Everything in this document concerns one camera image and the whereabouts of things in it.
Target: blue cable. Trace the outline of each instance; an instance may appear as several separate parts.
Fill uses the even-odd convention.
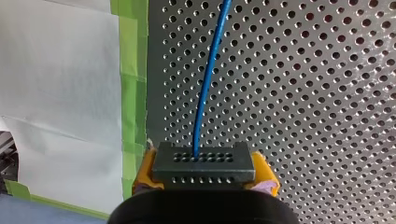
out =
[[[209,58],[205,69],[204,82],[199,96],[198,109],[195,115],[194,132],[192,136],[192,153],[194,157],[199,153],[199,136],[201,132],[202,115],[204,113],[205,101],[207,92],[209,91],[210,79],[212,77],[213,66],[215,65],[216,54],[219,50],[219,43],[223,35],[224,24],[227,19],[228,11],[230,10],[232,0],[223,0],[221,12],[216,26],[215,35],[213,36],[212,45],[210,46]]]

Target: white backdrop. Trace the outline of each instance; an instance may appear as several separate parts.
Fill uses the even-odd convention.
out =
[[[32,194],[104,213],[122,201],[120,99],[117,16],[0,0],[0,116]]]

